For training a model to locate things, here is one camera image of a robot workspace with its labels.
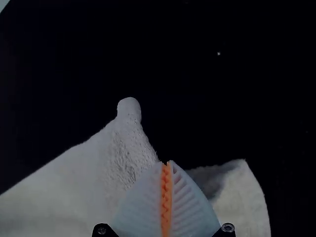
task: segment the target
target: screw head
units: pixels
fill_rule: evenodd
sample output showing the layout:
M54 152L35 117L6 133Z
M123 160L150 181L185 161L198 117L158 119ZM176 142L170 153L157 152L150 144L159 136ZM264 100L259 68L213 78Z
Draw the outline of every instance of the screw head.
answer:
M98 229L98 233L99 233L100 235L104 235L106 232L107 232L107 230L106 230L105 228L103 228L103 227L100 227L100 228Z
M231 232L234 232L235 226L231 223L225 223L222 225L221 229L223 232L230 232L231 233Z

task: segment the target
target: black background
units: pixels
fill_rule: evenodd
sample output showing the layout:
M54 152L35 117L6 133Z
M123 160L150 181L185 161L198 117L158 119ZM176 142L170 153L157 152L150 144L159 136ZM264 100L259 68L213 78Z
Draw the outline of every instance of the black background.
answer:
M310 233L314 9L11 0L0 15L0 193L98 132L132 96L161 160L244 158L273 236Z

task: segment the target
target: orange zigzag strip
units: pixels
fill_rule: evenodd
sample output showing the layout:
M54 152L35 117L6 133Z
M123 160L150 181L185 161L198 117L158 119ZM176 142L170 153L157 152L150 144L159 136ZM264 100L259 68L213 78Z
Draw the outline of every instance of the orange zigzag strip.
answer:
M161 230L162 237L169 237L171 227L171 165L162 165L161 172Z

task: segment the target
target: white towel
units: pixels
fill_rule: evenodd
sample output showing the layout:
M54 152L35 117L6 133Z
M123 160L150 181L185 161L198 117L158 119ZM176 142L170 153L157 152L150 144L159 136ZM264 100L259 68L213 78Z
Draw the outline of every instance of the white towel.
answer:
M139 103L118 103L117 117L0 196L0 237L89 237L107 223L144 169L158 161ZM269 237L262 190L244 160L188 173L238 237Z

